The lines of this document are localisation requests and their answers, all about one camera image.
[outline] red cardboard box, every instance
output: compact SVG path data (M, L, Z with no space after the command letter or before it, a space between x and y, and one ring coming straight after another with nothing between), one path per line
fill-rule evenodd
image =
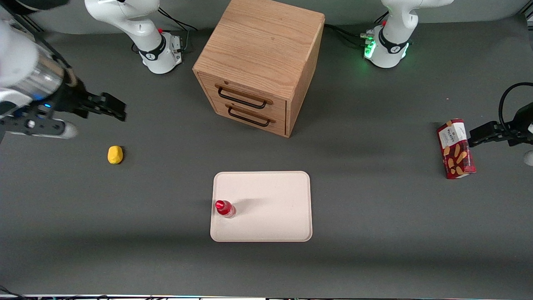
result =
M446 178L459 179L475 173L475 165L468 146L465 124L452 119L437 130Z

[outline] yellow object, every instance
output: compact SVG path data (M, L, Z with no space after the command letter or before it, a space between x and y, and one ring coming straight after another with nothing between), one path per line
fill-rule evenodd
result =
M111 146L107 152L107 160L112 164L119 164L124 158L122 148L120 146Z

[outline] red bottle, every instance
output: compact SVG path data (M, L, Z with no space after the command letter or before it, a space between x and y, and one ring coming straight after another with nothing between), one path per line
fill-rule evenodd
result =
M237 210L229 201L217 200L215 202L216 211L224 218L233 218Z

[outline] plastic tray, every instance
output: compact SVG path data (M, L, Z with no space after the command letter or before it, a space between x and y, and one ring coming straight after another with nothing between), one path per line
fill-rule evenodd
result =
M220 216L216 200L230 201L235 216ZM311 186L303 171L218 173L211 206L217 242L305 242L313 234Z

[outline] drawer handle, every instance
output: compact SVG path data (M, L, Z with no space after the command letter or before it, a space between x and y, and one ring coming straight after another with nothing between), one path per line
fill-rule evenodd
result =
M264 100L262 105L257 105L257 104L249 103L249 102L246 102L246 101L242 101L240 99L237 99L237 98L234 98L234 97L231 97L231 96L224 95L222 93L222 87L219 87L219 96L224 98L224 99L228 99L228 100L231 100L233 102L237 102L237 103L240 103L240 104L243 104L243 105L246 105L246 106L249 106L249 107L253 107L253 108L256 108L256 109L263 109L263 108L265 108L265 106L268 103L268 101Z
M228 106L228 114L229 114L230 116L232 116L232 117L236 117L237 119L241 119L241 120L243 120L243 121L246 121L246 122L249 122L249 123L255 124L255 125L257 125L257 126L261 126L261 127L267 127L268 124L270 124L270 120L269 120L269 119L266 120L266 123L259 123L259 122L257 122L257 121L250 120L250 119L248 119L248 118L246 118L246 117L242 117L242 116L239 116L239 115L236 115L236 114L232 113L232 112L231 112L232 109L233 109L232 106Z

